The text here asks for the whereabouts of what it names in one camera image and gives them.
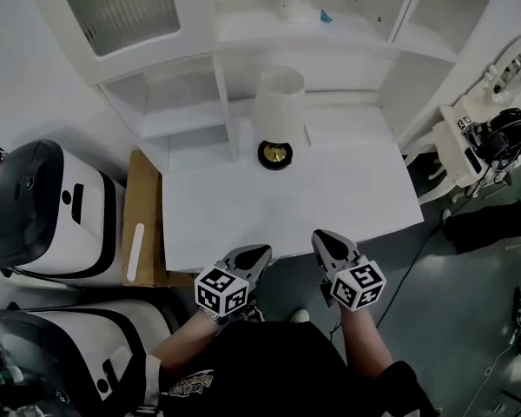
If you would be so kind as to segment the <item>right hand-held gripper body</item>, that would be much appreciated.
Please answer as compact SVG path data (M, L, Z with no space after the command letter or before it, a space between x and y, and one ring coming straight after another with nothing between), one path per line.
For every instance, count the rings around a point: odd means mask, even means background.
M321 286L328 305L334 301L348 311L358 311L374 304L386 285L386 278L376 261L365 261L343 268L333 280Z

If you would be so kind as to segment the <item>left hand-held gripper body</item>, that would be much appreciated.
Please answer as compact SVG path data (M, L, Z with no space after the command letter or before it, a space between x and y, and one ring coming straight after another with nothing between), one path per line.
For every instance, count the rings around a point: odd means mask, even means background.
M195 279L195 304L220 317L247 304L250 284L216 266L204 268Z

